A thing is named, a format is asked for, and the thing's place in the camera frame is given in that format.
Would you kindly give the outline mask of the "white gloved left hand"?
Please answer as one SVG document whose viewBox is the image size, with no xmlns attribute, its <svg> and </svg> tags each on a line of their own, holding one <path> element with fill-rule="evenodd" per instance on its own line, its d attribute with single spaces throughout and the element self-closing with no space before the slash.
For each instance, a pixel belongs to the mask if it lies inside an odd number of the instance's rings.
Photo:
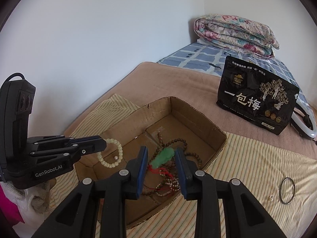
<svg viewBox="0 0 317 238">
<path fill-rule="evenodd" d="M 50 191 L 56 179 L 25 190 L 1 182 L 1 211 L 19 237 L 31 237 L 49 215 Z"/>
</svg>

